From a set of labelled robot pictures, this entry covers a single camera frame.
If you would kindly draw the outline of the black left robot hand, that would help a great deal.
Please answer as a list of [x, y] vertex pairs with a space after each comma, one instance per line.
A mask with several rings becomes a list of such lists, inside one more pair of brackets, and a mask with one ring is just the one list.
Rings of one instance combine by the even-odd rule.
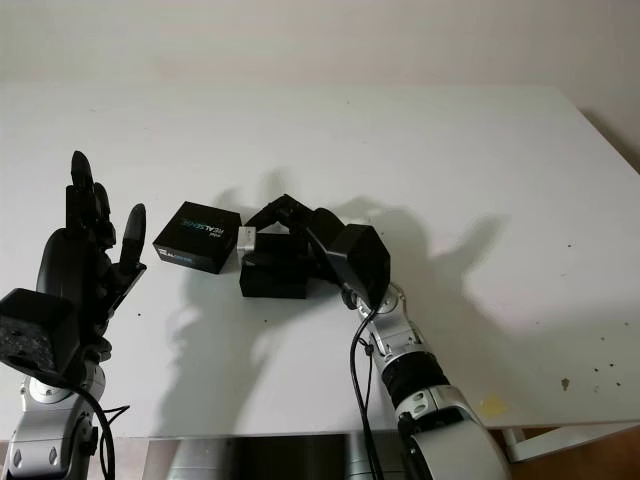
[[146, 208], [138, 203], [130, 211], [119, 260], [113, 262], [108, 250], [116, 244], [116, 232], [108, 194], [80, 151], [72, 155], [71, 180], [65, 190], [65, 225], [45, 245], [36, 290], [74, 305], [80, 348], [106, 361], [112, 350], [104, 338], [109, 321], [146, 271], [141, 262]]

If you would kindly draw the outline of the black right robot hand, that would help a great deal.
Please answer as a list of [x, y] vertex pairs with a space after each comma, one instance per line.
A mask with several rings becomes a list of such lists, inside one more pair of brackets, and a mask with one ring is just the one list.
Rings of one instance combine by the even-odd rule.
[[339, 286], [328, 257], [345, 225], [324, 208], [283, 194], [238, 229], [239, 285], [248, 298], [304, 299], [311, 279]]

